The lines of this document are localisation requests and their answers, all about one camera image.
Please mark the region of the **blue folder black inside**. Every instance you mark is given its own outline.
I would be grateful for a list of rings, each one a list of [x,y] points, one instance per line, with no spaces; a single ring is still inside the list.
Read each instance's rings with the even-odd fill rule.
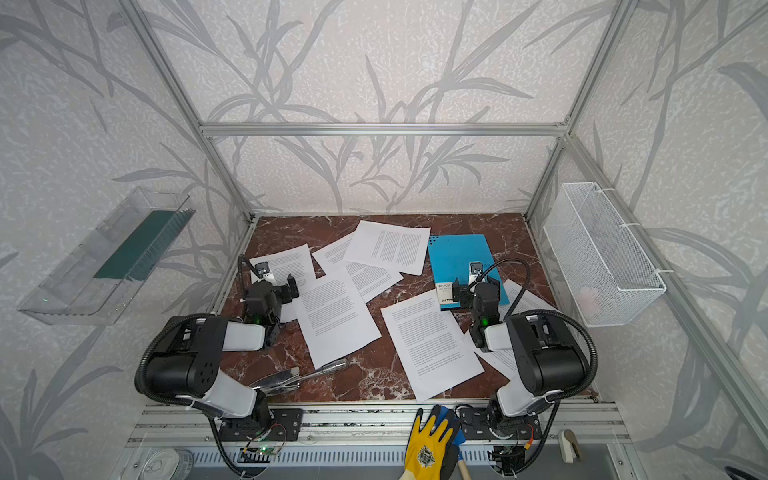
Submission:
[[[452,284],[470,283],[470,264],[480,262],[489,267],[494,259],[486,238],[482,234],[431,235],[428,255],[441,310],[459,309],[453,301]]]

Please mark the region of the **paper sheet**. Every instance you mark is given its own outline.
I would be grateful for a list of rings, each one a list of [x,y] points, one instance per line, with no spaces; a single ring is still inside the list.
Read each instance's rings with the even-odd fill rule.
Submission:
[[[315,369],[345,357],[381,337],[365,302],[345,269],[300,288],[296,314]]]
[[[520,292],[521,285],[512,280],[506,280],[503,284],[503,289],[504,291],[500,294],[501,299],[513,300]],[[553,309],[553,306],[534,293],[526,291],[515,307],[514,312],[521,313],[532,309]],[[472,320],[473,322],[463,338],[467,347],[471,348],[478,358],[488,363],[508,380],[518,379],[518,369],[512,349],[485,352],[474,343],[471,335],[474,324],[477,323],[480,327],[487,327],[491,324],[491,318],[488,315],[482,314],[476,318],[476,321],[475,318],[472,318]]]
[[[409,275],[423,273],[431,230],[361,220],[344,259]]]
[[[382,309],[415,398],[429,400],[484,372],[435,290]]]
[[[269,272],[263,274],[263,279],[275,286],[285,285],[288,275],[292,275],[300,291],[308,283],[316,280],[314,266],[307,244],[285,250],[279,253],[255,257],[249,263],[259,270],[259,264],[266,263]]]
[[[344,256],[352,237],[353,233],[350,233],[313,252],[312,256],[326,274],[344,268],[352,278],[362,299],[368,303],[396,285],[403,277],[397,271],[345,260]]]

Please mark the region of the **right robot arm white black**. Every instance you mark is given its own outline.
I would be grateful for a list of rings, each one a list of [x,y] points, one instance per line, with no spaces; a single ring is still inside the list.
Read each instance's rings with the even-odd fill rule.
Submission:
[[[465,344],[508,379],[489,398],[492,428],[542,413],[592,383],[597,354],[588,332],[523,286],[455,280],[450,293],[471,314]]]

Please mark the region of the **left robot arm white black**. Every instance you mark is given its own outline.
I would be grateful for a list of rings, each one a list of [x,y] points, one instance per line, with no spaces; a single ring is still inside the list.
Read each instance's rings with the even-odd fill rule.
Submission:
[[[282,306],[299,297],[292,275],[274,285],[262,279],[245,290],[246,316],[197,313],[171,318],[150,342],[137,367],[134,386],[149,399],[195,408],[208,418],[245,419],[266,428],[272,414],[266,395],[220,368],[222,354],[273,346],[281,329]]]

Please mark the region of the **paper sheet back top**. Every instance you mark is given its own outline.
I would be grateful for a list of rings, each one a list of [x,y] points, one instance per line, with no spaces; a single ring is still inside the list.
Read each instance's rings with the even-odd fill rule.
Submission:
[[[431,230],[361,220],[344,259],[409,275],[423,273]]]

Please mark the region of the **green circuit board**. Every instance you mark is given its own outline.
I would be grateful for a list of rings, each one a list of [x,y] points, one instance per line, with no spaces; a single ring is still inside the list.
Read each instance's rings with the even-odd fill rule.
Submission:
[[[248,445],[239,451],[238,462],[245,464],[270,463],[279,456],[282,448],[282,445]]]

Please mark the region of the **yellow blue work glove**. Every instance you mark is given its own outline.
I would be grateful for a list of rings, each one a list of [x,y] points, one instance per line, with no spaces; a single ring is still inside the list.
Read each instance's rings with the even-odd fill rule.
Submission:
[[[422,422],[424,410],[419,409],[413,421],[401,479],[445,480],[453,474],[459,458],[457,434],[461,422],[455,413],[434,405]]]

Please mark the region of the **small beige device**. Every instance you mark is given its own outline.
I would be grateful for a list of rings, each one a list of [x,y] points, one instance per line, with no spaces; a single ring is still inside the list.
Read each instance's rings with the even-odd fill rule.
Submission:
[[[564,463],[573,464],[580,462],[582,459],[581,448],[576,437],[576,434],[570,430],[562,430],[558,434],[558,444],[561,452],[561,457]]]

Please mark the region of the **clear plastic tray green base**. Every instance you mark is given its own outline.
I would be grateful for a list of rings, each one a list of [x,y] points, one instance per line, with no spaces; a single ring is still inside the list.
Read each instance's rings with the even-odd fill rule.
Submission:
[[[47,325],[114,324],[195,213],[188,194],[135,188],[18,310]]]

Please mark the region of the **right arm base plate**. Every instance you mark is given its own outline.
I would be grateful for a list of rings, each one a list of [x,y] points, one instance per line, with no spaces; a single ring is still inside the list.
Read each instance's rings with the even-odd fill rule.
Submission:
[[[460,404],[455,413],[461,421],[464,438],[467,441],[528,442],[540,440],[542,425],[536,415],[509,417],[489,407],[475,407]]]

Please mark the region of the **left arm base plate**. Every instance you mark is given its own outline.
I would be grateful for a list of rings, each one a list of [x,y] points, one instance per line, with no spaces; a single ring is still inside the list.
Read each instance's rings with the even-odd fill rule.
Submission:
[[[298,440],[304,411],[301,408],[276,408],[271,417],[260,422],[250,418],[223,419],[218,433],[223,442]]]

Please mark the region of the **aluminium frame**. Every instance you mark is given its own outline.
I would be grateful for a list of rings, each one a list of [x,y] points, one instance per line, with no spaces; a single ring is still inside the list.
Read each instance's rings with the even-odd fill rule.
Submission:
[[[212,123],[203,122],[194,111],[189,95],[184,91],[177,73],[172,67],[158,37],[155,35],[147,14],[137,1],[121,1],[118,4],[124,24],[137,37],[145,55],[157,71],[174,103],[185,120],[192,142],[204,154],[206,160],[220,176],[229,193],[240,202],[245,216],[252,212],[245,202],[242,191],[234,182],[211,138],[206,134],[212,129],[216,136],[446,136],[446,137],[512,137],[545,136],[557,140],[543,177],[539,181],[530,205],[536,207],[542,192],[549,184],[563,153],[569,153],[582,174],[597,183],[618,214],[634,224],[634,234],[640,247],[655,267],[667,272],[666,303],[678,320],[690,343],[699,352],[721,383],[723,392],[735,410],[752,429],[761,446],[767,444],[767,398],[756,382],[749,377],[743,364],[727,347],[712,322],[685,287],[679,274],[672,270],[669,261],[651,240],[647,229],[639,223],[628,204],[615,190],[613,182],[605,175],[595,158],[588,152],[575,133],[575,128],[596,91],[600,77],[605,73],[611,56],[629,26],[637,8],[634,1],[619,1],[611,11],[607,30],[602,37],[571,112],[565,120],[555,123]]]

